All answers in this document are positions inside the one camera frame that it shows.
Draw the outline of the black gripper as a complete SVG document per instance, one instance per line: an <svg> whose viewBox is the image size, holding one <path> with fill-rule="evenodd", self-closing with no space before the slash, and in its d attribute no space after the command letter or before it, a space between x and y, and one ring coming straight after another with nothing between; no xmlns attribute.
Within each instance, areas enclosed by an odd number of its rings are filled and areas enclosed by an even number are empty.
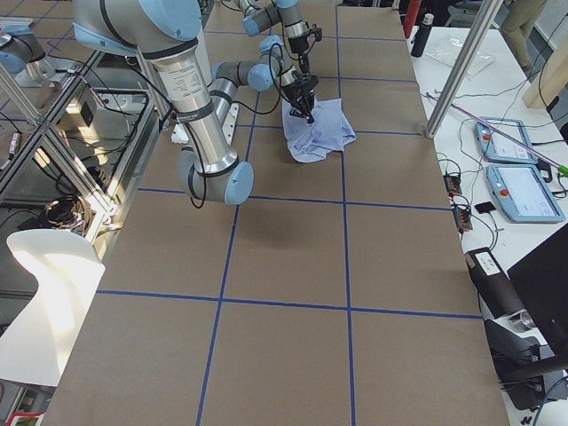
<svg viewBox="0 0 568 426"><path fill-rule="evenodd" d="M312 113L315 104L314 89L318 83L316 75L303 74L294 78L291 83L281 85L288 103L299 111L301 117L309 124L314 123Z"/></svg>
<svg viewBox="0 0 568 426"><path fill-rule="evenodd" d="M312 47L308 35L290 37L288 44L291 51L298 56L298 66L304 75L311 73L309 52Z"/></svg>

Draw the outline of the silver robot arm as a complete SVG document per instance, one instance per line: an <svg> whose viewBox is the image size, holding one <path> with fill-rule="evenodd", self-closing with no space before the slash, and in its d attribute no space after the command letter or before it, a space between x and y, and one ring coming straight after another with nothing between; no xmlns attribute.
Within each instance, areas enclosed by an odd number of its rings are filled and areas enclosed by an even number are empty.
<svg viewBox="0 0 568 426"><path fill-rule="evenodd" d="M181 151L177 175L193 201L240 205L250 195L254 171L226 140L223 124L236 91L275 87L291 105L291 114L313 120L314 88L310 71L311 37L322 31L303 19L297 1L272 1L265 7L238 1L243 27L256 36L276 25L282 36L260 45L260 57L218 64L207 85L196 56L202 29L196 1L77 1L74 5L76 40L96 51L148 61L165 89L164 98L189 137Z"/></svg>
<svg viewBox="0 0 568 426"><path fill-rule="evenodd" d="M281 25L288 45L303 74L310 73L309 38L321 40L321 29L310 28L304 20L298 1L271 1L266 6L259 6L257 1L233 1L243 15L242 24L249 36L258 36L267 29Z"/></svg>

